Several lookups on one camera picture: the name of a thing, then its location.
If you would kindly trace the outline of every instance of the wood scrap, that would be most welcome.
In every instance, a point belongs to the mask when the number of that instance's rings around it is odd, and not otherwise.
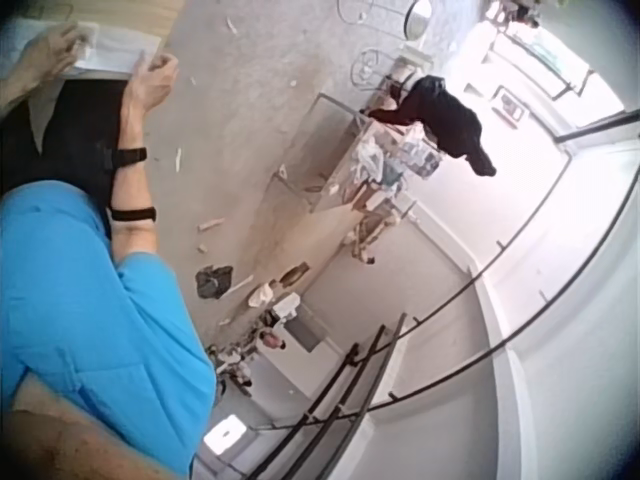
[[[247,278],[245,278],[243,281],[241,281],[240,283],[238,283],[237,285],[234,285],[233,287],[231,287],[229,290],[226,291],[225,295],[229,295],[230,293],[235,292],[236,290],[244,287],[245,285],[251,283],[253,281],[253,275],[249,275]]]
[[[238,29],[231,23],[231,19],[227,17],[227,27],[231,30],[231,33],[238,35]]]
[[[182,162],[182,148],[178,148],[176,152],[176,173],[180,172],[180,163]]]
[[[214,218],[212,220],[209,220],[208,222],[201,223],[200,225],[198,225],[198,232],[206,232],[210,228],[216,227],[224,223],[224,221],[225,221],[224,218]]]

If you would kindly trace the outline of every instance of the concrete floor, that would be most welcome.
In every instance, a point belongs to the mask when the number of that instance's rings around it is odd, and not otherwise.
[[[425,49],[438,71],[486,2],[432,3]],[[248,318],[227,327],[218,323],[252,287],[302,260],[312,259],[317,271],[357,221],[348,208],[310,217],[271,175],[316,95],[324,91],[359,108],[366,97],[350,84],[351,63],[364,48],[393,52],[399,44],[372,29],[346,25],[333,0],[186,2],[167,45],[180,59],[180,77],[147,127],[154,158],[148,172],[159,211],[160,253],[176,271],[205,345],[224,344],[245,328]],[[182,162],[176,173],[178,148]],[[218,217],[226,218],[222,226],[196,232],[199,223]],[[201,243],[207,254],[197,251]],[[208,264],[232,265],[234,283],[250,274],[255,279],[221,300],[202,300],[194,275]]]

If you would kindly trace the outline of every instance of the metal chair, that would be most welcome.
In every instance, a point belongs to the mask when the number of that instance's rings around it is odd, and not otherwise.
[[[340,19],[403,41],[419,40],[427,31],[432,8],[429,0],[336,0]],[[382,25],[393,28],[389,31]]]

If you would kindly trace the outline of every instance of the window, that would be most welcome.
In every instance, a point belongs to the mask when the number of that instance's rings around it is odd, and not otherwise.
[[[498,20],[501,22],[504,19],[504,13],[502,13],[502,8],[500,7],[500,2],[493,2],[484,16],[487,17],[488,20]]]
[[[247,431],[247,426],[235,415],[229,415],[204,437],[204,443],[216,455],[222,455]]]
[[[524,73],[549,97],[555,97],[565,89],[566,85],[558,75],[543,65],[538,58],[513,43],[504,34],[498,34],[493,44],[493,50]]]
[[[624,110],[620,99],[597,73],[589,75],[582,95],[568,92],[555,102],[555,107],[576,127],[584,127]]]
[[[529,28],[515,22],[509,24],[505,35],[526,48],[571,88],[580,90],[589,73],[589,65],[559,38],[544,28]]]

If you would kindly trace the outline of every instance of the debris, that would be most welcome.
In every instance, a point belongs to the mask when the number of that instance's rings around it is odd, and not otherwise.
[[[342,245],[351,245],[356,241],[356,233],[351,230],[347,235],[342,239]]]
[[[231,30],[231,33],[234,35],[238,34],[238,29],[233,25],[233,23],[231,23],[231,19],[229,17],[227,17],[227,27],[229,27],[229,30]]]
[[[273,300],[273,297],[271,286],[268,283],[263,283],[253,291],[249,300],[247,300],[247,304],[252,308],[264,307]]]
[[[231,287],[231,277],[233,267],[225,266],[213,268],[208,265],[198,270],[196,273],[196,291],[200,298],[221,298],[229,287]]]
[[[180,162],[182,161],[182,148],[178,148],[176,152],[176,172],[180,171]]]
[[[245,285],[247,285],[248,283],[251,283],[253,281],[253,275],[249,275],[247,278],[245,278],[243,281],[241,281],[239,284],[234,285],[233,287],[231,287],[229,290],[227,290],[227,293],[225,293],[225,295],[229,295],[230,293],[235,292],[236,290],[244,287]]]
[[[209,220],[208,222],[201,223],[200,225],[198,225],[198,232],[205,232],[210,228],[224,223],[224,220],[224,218],[214,218],[213,220]]]
[[[293,267],[291,270],[287,271],[280,279],[280,284],[284,288],[289,288],[291,285],[300,280],[309,270],[311,270],[309,264],[307,262],[302,262],[300,265]]]

